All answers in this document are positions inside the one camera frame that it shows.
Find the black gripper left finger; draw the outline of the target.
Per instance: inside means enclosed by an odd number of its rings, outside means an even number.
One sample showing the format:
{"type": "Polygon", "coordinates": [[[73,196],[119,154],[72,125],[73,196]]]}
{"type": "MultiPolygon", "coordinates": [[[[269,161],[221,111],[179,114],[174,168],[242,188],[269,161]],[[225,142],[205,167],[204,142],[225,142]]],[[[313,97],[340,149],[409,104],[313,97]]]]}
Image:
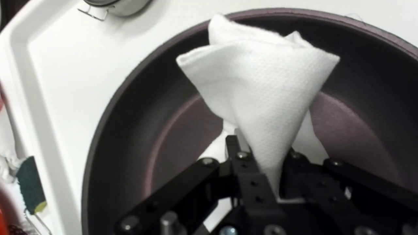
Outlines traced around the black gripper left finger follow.
{"type": "Polygon", "coordinates": [[[115,235],[264,235],[274,222],[276,200],[251,151],[236,136],[226,138],[229,159],[202,158],[115,224],[115,235]]]}

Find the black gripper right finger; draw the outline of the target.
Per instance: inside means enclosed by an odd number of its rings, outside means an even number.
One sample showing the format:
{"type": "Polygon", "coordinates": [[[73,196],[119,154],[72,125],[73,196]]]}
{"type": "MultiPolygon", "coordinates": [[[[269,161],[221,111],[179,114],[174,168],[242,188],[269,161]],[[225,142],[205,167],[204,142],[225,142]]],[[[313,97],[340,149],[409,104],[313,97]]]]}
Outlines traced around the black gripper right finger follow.
{"type": "Polygon", "coordinates": [[[345,161],[317,164],[291,150],[280,191],[313,209],[315,235],[418,235],[418,196],[345,161]]]}

